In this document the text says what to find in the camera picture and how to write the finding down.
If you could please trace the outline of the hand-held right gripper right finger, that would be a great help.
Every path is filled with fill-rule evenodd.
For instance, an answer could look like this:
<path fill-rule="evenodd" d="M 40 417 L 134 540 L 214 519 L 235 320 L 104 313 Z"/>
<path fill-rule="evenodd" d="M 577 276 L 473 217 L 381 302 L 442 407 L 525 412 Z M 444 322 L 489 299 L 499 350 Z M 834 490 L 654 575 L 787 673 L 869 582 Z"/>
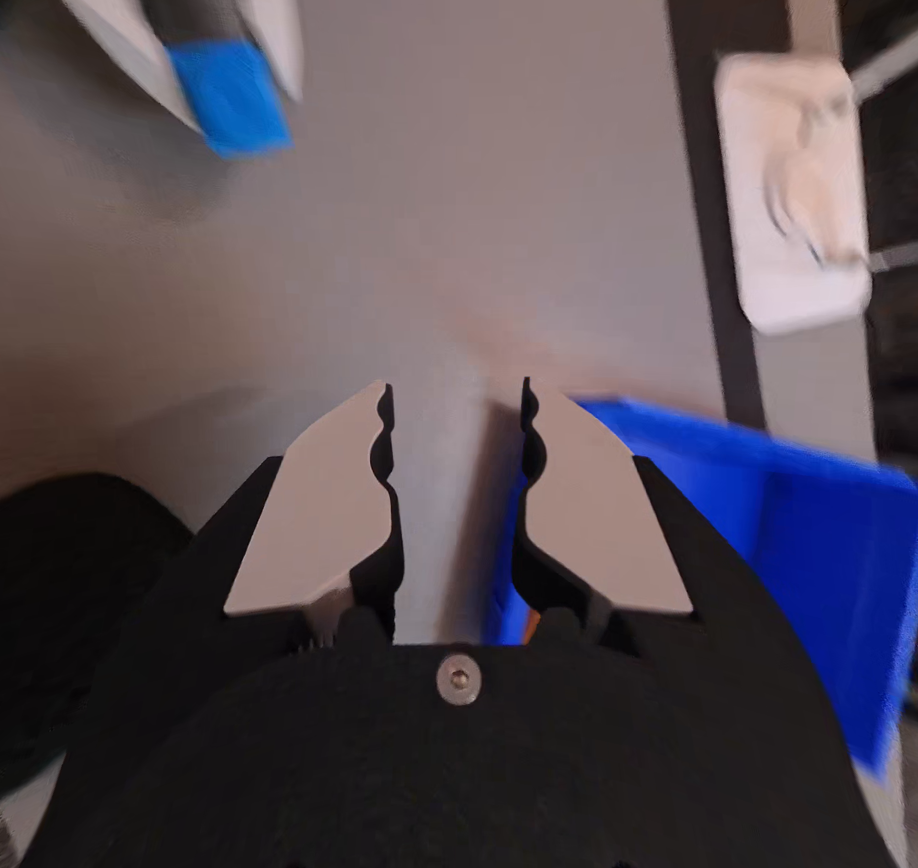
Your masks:
<path fill-rule="evenodd" d="M 522 384 L 522 489 L 511 578 L 539 615 L 571 611 L 598 639 L 621 611 L 694 605 L 642 481 L 613 430 L 538 378 Z"/>

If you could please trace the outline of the blue plastic bin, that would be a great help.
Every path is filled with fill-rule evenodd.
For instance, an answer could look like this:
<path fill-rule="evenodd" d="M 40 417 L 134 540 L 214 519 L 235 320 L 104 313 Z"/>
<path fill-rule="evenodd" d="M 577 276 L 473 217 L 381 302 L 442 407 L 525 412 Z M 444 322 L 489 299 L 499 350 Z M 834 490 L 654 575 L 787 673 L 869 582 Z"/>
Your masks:
<path fill-rule="evenodd" d="M 916 485 L 887 466 L 653 403 L 571 400 L 652 462 L 755 572 L 819 673 L 852 758 L 883 774 L 916 638 Z M 524 484 L 521 473 L 488 625 L 502 645 L 525 642 L 529 607 L 511 578 Z"/>

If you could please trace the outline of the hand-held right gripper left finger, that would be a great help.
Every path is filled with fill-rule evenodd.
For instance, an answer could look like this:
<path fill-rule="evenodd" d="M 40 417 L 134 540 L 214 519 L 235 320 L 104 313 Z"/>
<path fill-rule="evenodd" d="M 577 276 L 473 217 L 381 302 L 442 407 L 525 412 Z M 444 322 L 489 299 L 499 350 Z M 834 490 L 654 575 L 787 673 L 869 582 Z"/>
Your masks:
<path fill-rule="evenodd" d="M 404 574 L 393 471 L 393 392 L 375 380 L 285 450 L 224 601 L 230 618 L 304 616 L 330 645 L 351 606 L 394 601 Z"/>

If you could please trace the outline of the blue mega block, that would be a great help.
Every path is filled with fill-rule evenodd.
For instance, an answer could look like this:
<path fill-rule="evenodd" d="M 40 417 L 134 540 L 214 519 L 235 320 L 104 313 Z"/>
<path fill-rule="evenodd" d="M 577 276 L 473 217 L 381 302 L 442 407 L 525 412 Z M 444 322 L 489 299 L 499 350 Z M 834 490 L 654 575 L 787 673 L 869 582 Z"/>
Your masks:
<path fill-rule="evenodd" d="M 167 57 L 208 147 L 226 160 L 290 149 L 268 60 L 245 38 L 169 44 Z"/>

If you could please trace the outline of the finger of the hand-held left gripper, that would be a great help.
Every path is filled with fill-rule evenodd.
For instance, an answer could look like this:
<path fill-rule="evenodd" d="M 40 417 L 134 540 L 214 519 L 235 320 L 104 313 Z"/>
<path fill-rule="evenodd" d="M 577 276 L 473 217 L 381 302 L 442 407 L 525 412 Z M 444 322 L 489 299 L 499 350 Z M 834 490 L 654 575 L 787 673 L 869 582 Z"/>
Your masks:
<path fill-rule="evenodd" d="M 179 121 L 201 133 L 140 0 L 61 1 L 125 75 Z"/>
<path fill-rule="evenodd" d="M 267 56 L 273 76 L 294 102 L 303 95 L 305 51 L 297 0 L 237 0 L 242 17 Z"/>

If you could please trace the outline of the white desk stand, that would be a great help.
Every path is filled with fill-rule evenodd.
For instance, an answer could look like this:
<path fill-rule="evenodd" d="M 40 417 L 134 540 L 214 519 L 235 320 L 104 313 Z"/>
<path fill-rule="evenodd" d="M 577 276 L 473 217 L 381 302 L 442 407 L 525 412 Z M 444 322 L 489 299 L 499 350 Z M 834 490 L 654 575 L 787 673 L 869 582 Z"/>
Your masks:
<path fill-rule="evenodd" d="M 916 74 L 916 32 L 848 73 L 831 56 L 735 53 L 714 93 L 743 315 L 761 336 L 861 316 L 916 242 L 868 242 L 861 108 Z"/>

